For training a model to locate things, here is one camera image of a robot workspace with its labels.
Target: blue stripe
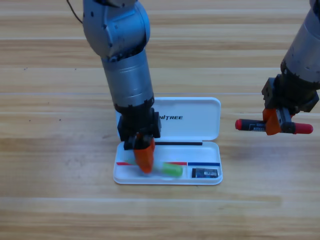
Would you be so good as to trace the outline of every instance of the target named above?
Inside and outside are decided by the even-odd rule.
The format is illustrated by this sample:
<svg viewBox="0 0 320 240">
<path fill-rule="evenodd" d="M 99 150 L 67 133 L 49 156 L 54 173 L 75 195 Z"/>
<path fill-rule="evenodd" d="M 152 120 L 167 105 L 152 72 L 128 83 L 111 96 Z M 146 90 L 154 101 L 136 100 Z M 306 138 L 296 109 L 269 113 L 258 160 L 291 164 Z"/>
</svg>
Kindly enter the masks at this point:
<svg viewBox="0 0 320 240">
<path fill-rule="evenodd" d="M 219 162 L 188 162 L 188 166 L 213 166 L 220 167 Z"/>
</svg>

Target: black cable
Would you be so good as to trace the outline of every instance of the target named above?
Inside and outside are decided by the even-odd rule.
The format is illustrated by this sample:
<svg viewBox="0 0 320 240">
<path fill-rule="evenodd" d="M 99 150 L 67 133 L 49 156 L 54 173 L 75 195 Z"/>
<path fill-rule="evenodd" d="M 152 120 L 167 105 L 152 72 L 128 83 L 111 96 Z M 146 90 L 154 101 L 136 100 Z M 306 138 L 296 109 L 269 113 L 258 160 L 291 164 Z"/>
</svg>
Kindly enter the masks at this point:
<svg viewBox="0 0 320 240">
<path fill-rule="evenodd" d="M 66 0 L 66 2 L 68 3 L 68 5 L 69 5 L 71 11 L 73 12 L 73 15 L 75 16 L 75 18 L 78 19 L 78 21 L 82 24 L 81 19 L 77 16 L 77 14 L 76 14 L 74 8 L 71 6 L 71 3 L 69 2 L 69 0 Z"/>
</svg>

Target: marker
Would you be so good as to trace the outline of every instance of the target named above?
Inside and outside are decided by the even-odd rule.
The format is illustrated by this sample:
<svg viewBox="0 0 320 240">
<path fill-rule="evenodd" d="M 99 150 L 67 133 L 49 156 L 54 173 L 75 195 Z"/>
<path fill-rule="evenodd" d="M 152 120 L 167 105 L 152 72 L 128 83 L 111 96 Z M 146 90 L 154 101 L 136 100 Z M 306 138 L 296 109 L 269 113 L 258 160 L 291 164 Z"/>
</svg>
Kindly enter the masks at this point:
<svg viewBox="0 0 320 240">
<path fill-rule="evenodd" d="M 237 121 L 235 121 L 235 129 L 239 131 L 265 132 L 266 123 L 261 120 L 238 119 Z M 311 134 L 314 131 L 314 128 L 310 124 L 293 122 L 291 130 L 291 132 L 286 133 Z"/>
<path fill-rule="evenodd" d="M 239 131 L 265 132 L 266 123 L 261 120 L 238 119 L 235 121 L 235 129 Z"/>
</svg>

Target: unitree logo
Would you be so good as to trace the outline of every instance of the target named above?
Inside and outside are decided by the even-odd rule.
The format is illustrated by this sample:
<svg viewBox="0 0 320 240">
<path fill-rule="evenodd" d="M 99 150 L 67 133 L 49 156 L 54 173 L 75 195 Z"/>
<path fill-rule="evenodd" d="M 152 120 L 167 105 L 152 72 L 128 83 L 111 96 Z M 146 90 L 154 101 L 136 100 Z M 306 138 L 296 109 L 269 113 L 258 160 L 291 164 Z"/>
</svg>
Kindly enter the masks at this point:
<svg viewBox="0 0 320 240">
<path fill-rule="evenodd" d="M 160 119 L 164 119 L 164 120 L 181 120 L 183 119 L 184 116 L 166 116 L 166 115 L 163 115 L 163 116 L 160 116 Z"/>
</svg>

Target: red stripe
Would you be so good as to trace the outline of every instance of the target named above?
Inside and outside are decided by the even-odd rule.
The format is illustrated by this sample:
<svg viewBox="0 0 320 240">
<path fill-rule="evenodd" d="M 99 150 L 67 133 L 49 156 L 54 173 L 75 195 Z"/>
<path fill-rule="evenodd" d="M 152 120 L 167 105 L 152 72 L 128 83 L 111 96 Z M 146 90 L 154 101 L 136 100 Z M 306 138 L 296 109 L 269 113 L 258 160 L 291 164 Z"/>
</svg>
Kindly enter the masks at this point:
<svg viewBox="0 0 320 240">
<path fill-rule="evenodd" d="M 127 162 L 117 162 L 116 163 L 117 165 L 119 165 L 119 166 L 132 166 L 132 164 L 130 164 L 130 163 L 127 163 Z"/>
<path fill-rule="evenodd" d="M 186 166 L 187 163 L 183 161 L 169 161 L 168 164 L 174 164 L 174 165 L 184 165 Z"/>
<path fill-rule="evenodd" d="M 124 161 L 118 161 L 116 164 L 118 166 L 132 166 L 132 164 L 124 162 Z M 168 164 L 182 165 L 182 166 L 186 166 L 187 165 L 187 163 L 183 162 L 183 161 L 169 161 Z"/>
</svg>

